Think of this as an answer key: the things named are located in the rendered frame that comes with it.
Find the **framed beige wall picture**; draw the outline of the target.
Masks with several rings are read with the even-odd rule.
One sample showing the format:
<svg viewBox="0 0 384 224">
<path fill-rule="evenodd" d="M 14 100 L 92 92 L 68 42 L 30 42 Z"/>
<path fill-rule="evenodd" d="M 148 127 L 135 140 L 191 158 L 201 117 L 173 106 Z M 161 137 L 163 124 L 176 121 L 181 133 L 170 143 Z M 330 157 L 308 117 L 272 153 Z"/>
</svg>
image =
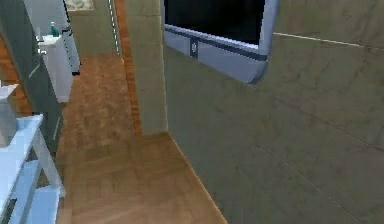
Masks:
<svg viewBox="0 0 384 224">
<path fill-rule="evenodd" d="M 69 11 L 88 11 L 94 9 L 93 0 L 65 0 Z"/>
</svg>

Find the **white shelf unit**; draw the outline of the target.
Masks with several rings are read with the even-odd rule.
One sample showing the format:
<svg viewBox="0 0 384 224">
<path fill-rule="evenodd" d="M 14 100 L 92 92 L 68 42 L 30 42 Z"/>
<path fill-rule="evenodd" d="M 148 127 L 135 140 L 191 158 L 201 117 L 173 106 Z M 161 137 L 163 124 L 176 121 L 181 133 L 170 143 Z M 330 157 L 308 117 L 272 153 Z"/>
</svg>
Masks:
<svg viewBox="0 0 384 224">
<path fill-rule="evenodd" d="M 42 114 L 18 118 L 10 145 L 0 148 L 0 224 L 56 224 L 66 191 L 42 121 Z"/>
</svg>

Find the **dark grey cabinet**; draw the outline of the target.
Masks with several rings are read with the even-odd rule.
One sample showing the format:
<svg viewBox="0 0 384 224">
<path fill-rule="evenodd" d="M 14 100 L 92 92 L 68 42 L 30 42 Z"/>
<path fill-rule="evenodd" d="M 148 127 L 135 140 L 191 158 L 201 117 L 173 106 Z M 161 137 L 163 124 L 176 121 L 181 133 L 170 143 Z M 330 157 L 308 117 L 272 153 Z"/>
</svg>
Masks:
<svg viewBox="0 0 384 224">
<path fill-rule="evenodd" d="M 38 44 L 23 0 L 0 0 L 0 34 L 5 39 L 17 75 L 32 107 L 43 114 L 41 132 L 52 156 L 56 155 L 63 123 L 51 80 L 38 53 Z"/>
</svg>

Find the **white box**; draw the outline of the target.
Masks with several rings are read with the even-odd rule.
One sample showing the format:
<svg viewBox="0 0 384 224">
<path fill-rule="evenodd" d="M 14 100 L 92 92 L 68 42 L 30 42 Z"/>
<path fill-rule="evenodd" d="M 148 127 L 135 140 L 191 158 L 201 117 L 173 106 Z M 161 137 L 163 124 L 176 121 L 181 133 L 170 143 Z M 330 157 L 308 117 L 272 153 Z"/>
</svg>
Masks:
<svg viewBox="0 0 384 224">
<path fill-rule="evenodd" d="M 15 112 L 10 103 L 17 84 L 0 87 L 0 148 L 8 147 L 18 128 Z"/>
</svg>

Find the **white sink cabinet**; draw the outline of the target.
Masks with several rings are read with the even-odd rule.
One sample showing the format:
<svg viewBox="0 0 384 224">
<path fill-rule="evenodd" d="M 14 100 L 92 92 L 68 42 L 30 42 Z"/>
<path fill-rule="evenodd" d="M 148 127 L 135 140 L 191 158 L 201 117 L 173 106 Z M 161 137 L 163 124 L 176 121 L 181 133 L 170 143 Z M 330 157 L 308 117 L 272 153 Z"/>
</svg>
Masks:
<svg viewBox="0 0 384 224">
<path fill-rule="evenodd" d="M 68 102 L 73 78 L 62 36 L 45 35 L 38 46 L 41 51 L 45 52 L 43 60 L 57 101 L 59 103 Z"/>
</svg>

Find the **silver framed television set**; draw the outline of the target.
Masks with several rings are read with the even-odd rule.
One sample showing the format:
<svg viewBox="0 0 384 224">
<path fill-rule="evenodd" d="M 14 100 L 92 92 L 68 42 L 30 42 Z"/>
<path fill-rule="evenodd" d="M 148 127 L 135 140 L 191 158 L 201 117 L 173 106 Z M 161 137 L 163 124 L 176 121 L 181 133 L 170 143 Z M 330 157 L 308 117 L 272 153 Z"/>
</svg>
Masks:
<svg viewBox="0 0 384 224">
<path fill-rule="evenodd" d="M 265 74 L 280 0 L 161 0 L 166 44 L 242 83 Z"/>
</svg>

